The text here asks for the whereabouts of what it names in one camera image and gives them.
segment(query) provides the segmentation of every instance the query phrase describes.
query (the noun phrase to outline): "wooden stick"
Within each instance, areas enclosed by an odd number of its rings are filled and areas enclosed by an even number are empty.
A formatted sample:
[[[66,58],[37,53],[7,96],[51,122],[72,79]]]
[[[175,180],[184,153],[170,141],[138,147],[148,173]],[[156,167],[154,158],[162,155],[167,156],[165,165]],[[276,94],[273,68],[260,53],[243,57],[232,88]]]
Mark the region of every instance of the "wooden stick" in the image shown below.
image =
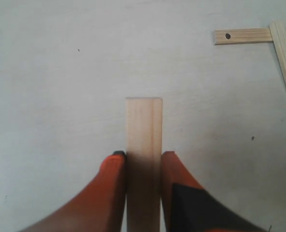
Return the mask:
[[[270,30],[286,84],[286,27],[283,21],[274,21],[270,25]]]
[[[268,28],[215,30],[213,40],[215,45],[273,42],[270,29]]]
[[[128,98],[127,231],[160,231],[162,99]]]

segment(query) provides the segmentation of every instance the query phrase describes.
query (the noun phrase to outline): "gray surface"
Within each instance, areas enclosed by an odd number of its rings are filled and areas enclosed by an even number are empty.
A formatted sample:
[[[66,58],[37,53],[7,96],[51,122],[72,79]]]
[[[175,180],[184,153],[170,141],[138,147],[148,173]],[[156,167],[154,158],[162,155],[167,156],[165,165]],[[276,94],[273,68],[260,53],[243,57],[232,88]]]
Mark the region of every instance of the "gray surface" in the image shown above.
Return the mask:
[[[273,45],[211,39],[286,22],[286,0],[17,2],[0,0],[0,232],[53,212],[125,148],[129,96],[162,97],[163,149],[222,203],[286,232]]]

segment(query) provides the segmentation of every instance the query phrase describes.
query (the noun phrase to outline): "wooden strip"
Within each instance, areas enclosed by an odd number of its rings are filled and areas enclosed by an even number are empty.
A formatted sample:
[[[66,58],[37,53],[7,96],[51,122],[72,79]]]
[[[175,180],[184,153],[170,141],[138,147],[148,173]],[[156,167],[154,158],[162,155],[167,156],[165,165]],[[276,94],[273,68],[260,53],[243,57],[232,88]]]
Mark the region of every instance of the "wooden strip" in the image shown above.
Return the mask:
[[[274,21],[270,25],[270,30],[286,84],[286,27],[283,21]]]
[[[128,98],[127,231],[160,231],[162,99]]]
[[[213,40],[215,45],[273,42],[269,28],[215,30]]]

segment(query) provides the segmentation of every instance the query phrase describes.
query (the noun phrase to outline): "hole in wood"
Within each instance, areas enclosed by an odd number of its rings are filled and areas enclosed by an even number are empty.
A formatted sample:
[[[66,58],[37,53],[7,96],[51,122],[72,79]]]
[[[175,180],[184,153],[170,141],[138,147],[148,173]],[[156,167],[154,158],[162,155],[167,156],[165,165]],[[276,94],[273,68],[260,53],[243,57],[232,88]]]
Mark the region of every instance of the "hole in wood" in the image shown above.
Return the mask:
[[[231,39],[231,35],[229,33],[226,33],[226,39],[227,40]]]

